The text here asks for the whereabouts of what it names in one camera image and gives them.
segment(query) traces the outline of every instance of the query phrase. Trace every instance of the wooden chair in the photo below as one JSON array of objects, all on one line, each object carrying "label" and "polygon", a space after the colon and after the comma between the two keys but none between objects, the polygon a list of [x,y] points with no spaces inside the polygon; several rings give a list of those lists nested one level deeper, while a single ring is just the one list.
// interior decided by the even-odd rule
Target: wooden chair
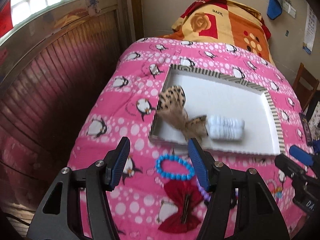
[{"label": "wooden chair", "polygon": [[[313,88],[313,90],[310,90],[302,85],[300,83],[300,78],[303,78],[305,81],[307,81],[307,83]],[[305,69],[304,65],[300,63],[300,67],[292,88],[297,95],[303,111],[307,108],[313,95],[316,93],[318,85],[319,80],[311,75],[311,73]]]}]

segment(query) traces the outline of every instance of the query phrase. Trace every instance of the blue gripper pad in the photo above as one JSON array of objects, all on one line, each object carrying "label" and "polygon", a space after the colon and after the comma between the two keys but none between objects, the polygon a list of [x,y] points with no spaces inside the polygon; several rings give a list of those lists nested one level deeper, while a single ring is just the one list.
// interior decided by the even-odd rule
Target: blue gripper pad
[{"label": "blue gripper pad", "polygon": [[188,152],[200,186],[206,191],[209,190],[208,171],[212,167],[196,138],[191,138],[188,141]]},{"label": "blue gripper pad", "polygon": [[115,153],[118,153],[118,158],[112,168],[110,187],[115,188],[119,185],[129,152],[130,140],[127,137],[122,137],[117,148],[115,149]]},{"label": "blue gripper pad", "polygon": [[289,149],[289,154],[292,157],[295,157],[298,161],[303,163],[306,166],[312,166],[313,165],[313,159],[312,156],[309,153],[306,153],[304,150],[300,149],[296,145],[292,145]]}]

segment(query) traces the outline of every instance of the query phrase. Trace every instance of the red bow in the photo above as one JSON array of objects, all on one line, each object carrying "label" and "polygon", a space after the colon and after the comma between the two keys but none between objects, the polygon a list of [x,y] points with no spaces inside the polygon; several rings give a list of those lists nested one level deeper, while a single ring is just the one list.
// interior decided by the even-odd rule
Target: red bow
[{"label": "red bow", "polygon": [[163,221],[158,229],[172,234],[195,229],[201,221],[192,215],[192,211],[203,200],[198,188],[191,185],[189,180],[170,180],[164,185],[164,190],[178,207],[178,212]]}]

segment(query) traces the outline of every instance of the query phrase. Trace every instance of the blue beaded bracelet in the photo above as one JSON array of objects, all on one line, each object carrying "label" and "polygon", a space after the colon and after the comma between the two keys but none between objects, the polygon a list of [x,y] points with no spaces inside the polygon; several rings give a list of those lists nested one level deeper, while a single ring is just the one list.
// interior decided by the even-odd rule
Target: blue beaded bracelet
[{"label": "blue beaded bracelet", "polygon": [[[182,164],[183,166],[185,166],[189,170],[189,174],[188,175],[186,175],[186,174],[174,174],[174,173],[171,173],[171,172],[163,171],[162,168],[161,168],[161,162],[163,160],[169,160],[169,161],[178,162],[178,163]],[[176,180],[182,180],[182,181],[190,180],[195,175],[195,169],[187,161],[182,160],[177,155],[166,154],[166,155],[160,156],[156,160],[156,170],[161,175],[161,177],[163,177],[163,178],[176,179]]]}]

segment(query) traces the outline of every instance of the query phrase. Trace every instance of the orange blanket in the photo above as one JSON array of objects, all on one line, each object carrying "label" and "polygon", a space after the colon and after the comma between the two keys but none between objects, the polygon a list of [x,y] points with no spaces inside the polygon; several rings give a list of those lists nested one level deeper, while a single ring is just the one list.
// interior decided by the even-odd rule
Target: orange blanket
[{"label": "orange blanket", "polygon": [[267,39],[271,34],[261,14],[231,0],[197,0],[172,25],[173,34],[163,38],[223,42],[253,52],[271,62]]}]

